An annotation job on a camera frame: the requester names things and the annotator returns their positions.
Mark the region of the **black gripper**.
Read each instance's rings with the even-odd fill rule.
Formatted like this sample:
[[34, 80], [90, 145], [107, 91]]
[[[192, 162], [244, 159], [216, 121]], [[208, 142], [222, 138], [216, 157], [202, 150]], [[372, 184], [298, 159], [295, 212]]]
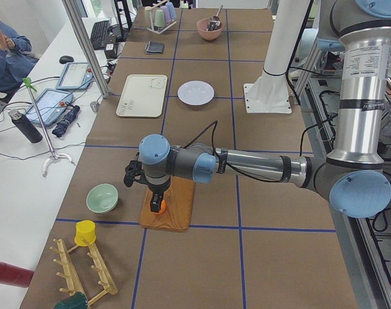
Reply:
[[160, 212], [160, 195], [163, 195], [170, 187], [170, 175], [163, 175], [160, 178], [146, 175], [148, 188], [153, 193], [150, 201], [150, 210], [154, 213]]

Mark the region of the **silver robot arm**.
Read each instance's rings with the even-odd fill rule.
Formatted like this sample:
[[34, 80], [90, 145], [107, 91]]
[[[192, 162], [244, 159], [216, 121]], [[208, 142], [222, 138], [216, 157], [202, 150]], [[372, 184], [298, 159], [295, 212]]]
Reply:
[[327, 157], [253, 155], [194, 143], [180, 147], [162, 135], [149, 135], [140, 142], [138, 168], [140, 183], [152, 193], [152, 212], [161, 211], [172, 176], [209, 183], [226, 169], [314, 191], [351, 218], [368, 218], [386, 208], [391, 185], [377, 145], [391, 49], [391, 1], [322, 1], [318, 40], [321, 47], [340, 42], [345, 49], [338, 130]]

